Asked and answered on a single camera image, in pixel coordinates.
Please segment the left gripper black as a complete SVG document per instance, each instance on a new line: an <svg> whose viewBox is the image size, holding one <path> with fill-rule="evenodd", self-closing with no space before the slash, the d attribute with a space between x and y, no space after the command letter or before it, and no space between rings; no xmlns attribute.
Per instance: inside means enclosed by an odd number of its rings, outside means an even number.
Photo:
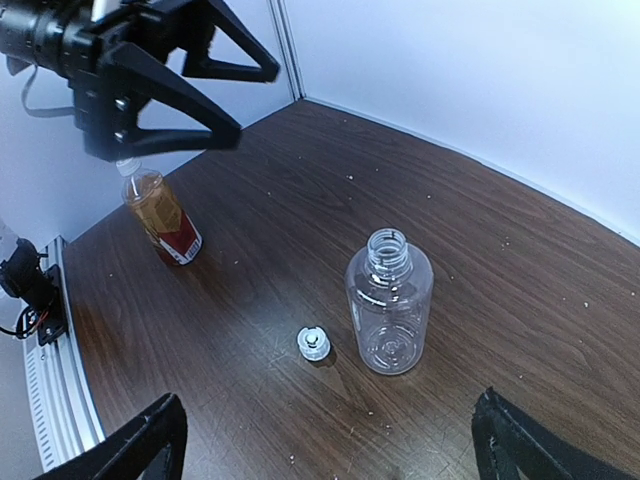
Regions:
<svg viewBox="0 0 640 480"><path fill-rule="evenodd" d="M192 79L273 83L279 61L223 1L95 1L71 43L75 124L101 160L231 150L242 127Z"/></svg>

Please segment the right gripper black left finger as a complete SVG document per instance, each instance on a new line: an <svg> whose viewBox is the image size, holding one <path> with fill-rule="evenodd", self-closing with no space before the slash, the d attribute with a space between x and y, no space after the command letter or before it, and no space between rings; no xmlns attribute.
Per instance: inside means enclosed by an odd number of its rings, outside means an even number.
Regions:
<svg viewBox="0 0 640 480"><path fill-rule="evenodd" d="M180 398L166 393L103 442L39 478L180 479L187 435Z"/></svg>

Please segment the white cap of tea bottle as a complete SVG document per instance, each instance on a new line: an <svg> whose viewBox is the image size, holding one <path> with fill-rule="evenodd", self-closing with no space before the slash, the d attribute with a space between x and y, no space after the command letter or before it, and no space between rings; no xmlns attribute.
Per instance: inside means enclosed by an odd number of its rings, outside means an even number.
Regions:
<svg viewBox="0 0 640 480"><path fill-rule="evenodd" d="M142 166L142 161L139 158L129 158L125 160L118 160L116 162L116 168L119 174L126 178L135 174Z"/></svg>

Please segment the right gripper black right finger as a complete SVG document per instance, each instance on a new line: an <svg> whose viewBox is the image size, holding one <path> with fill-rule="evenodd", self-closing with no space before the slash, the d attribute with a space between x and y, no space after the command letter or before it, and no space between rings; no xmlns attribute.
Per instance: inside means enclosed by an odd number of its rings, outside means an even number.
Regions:
<svg viewBox="0 0 640 480"><path fill-rule="evenodd" d="M630 479L576 448L493 388L478 398L471 420L481 479Z"/></svg>

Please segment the white cap of clear bottle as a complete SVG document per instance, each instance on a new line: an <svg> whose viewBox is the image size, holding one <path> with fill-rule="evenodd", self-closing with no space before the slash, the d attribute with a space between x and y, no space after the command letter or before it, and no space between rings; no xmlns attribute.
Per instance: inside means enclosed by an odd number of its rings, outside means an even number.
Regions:
<svg viewBox="0 0 640 480"><path fill-rule="evenodd" d="M297 346L301 356L310 362L321 362L331 352L329 337L320 326L302 328L297 334Z"/></svg>

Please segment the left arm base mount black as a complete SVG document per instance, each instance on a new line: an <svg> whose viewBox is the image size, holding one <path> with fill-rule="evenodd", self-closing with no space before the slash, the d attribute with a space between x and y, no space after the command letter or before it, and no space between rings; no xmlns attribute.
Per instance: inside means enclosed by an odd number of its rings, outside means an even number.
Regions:
<svg viewBox="0 0 640 480"><path fill-rule="evenodd" d="M1 262L2 291L26 304L16 318L15 329L2 327L1 332L18 340L36 335L40 347L68 330L61 269L54 264L43 270L41 260L47 257L29 240L18 238L10 257Z"/></svg>

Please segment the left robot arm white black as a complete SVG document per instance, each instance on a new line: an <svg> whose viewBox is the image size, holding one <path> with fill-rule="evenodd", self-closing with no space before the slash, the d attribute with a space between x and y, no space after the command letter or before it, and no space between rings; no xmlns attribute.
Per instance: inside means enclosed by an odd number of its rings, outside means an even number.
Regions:
<svg viewBox="0 0 640 480"><path fill-rule="evenodd" d="M232 150L240 124L190 79L270 83L280 65L223 1L124 1L95 20L93 1L4 1L1 52L68 82L87 154L131 157Z"/></svg>

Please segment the clear plastic bottle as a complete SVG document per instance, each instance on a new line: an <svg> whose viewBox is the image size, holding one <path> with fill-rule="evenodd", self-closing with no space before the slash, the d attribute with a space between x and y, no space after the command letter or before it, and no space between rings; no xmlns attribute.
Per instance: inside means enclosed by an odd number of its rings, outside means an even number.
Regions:
<svg viewBox="0 0 640 480"><path fill-rule="evenodd" d="M394 228L372 233L352 257L345 290L358 351L372 371L401 375L419 362L434 282L428 256Z"/></svg>

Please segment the amber tea bottle red label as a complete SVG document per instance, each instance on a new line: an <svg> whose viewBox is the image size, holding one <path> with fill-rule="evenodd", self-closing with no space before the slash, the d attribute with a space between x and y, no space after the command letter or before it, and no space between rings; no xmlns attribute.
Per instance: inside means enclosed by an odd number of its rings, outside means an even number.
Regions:
<svg viewBox="0 0 640 480"><path fill-rule="evenodd" d="M191 263L202 248L203 238L164 176L141 166L123 179L123 201L144 228L156 253L171 265Z"/></svg>

